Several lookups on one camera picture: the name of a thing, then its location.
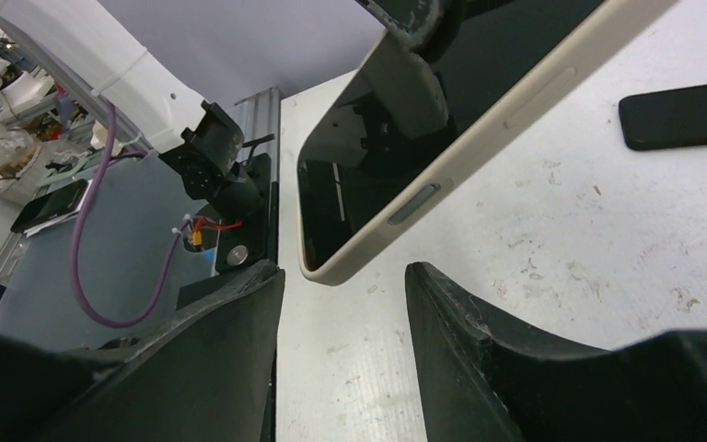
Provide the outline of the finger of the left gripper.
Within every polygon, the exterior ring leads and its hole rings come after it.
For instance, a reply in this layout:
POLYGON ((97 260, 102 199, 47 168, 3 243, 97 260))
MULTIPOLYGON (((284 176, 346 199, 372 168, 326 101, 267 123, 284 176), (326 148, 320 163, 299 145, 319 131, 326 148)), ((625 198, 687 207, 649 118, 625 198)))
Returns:
POLYGON ((410 139, 446 127, 448 108, 430 63, 464 20, 465 1, 361 1, 385 28, 359 73, 410 139))

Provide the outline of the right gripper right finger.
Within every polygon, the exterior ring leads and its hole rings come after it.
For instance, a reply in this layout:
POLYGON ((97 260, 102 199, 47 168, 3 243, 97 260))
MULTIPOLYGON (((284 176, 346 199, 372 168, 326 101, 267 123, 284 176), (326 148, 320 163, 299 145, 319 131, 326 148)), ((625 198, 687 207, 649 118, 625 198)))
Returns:
POLYGON ((484 301, 428 262, 405 271, 431 441, 707 441, 707 331, 603 350, 484 301))

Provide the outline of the black phone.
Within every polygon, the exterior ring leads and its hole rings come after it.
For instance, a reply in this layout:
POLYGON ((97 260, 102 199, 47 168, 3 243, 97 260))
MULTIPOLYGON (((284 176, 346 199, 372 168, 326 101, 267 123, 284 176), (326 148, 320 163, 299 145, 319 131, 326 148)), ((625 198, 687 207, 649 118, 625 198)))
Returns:
POLYGON ((633 151, 707 145, 707 85, 631 95, 620 100, 618 112, 633 151))
POLYGON ((448 108, 443 129, 410 139, 355 73, 297 160, 304 262, 325 264, 597 9, 595 1, 465 1, 466 16, 430 63, 448 108))

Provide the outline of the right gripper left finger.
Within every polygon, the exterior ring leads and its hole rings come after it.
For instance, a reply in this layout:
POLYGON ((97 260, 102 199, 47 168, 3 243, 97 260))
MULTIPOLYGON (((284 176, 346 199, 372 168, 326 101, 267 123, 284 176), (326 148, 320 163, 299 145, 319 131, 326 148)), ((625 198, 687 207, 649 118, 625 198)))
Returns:
POLYGON ((97 349, 0 336, 0 441, 272 441, 285 273, 252 264, 97 349))

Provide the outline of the beige phone case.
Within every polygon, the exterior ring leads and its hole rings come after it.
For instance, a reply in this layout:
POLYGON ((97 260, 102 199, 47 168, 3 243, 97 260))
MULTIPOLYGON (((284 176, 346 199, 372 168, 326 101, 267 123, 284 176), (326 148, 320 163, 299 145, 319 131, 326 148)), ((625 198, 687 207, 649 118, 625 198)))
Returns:
POLYGON ((322 285, 340 285, 349 280, 671 7, 668 1, 595 2, 594 12, 313 271, 304 262, 297 179, 302 274, 322 285))

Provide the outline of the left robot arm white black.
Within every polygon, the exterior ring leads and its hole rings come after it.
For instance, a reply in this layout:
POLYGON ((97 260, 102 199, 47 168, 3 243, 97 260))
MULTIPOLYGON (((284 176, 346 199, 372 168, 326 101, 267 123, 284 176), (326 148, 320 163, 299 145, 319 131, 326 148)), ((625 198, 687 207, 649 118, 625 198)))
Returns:
MULTIPOLYGON (((463 1, 366 1, 386 28, 361 73, 394 128, 414 139, 444 128, 448 110, 430 70, 456 36, 463 1)), ((185 192, 241 220, 262 204, 238 164, 240 127, 160 63, 97 1, 0 1, 0 25, 38 43, 103 97, 181 177, 185 192)))

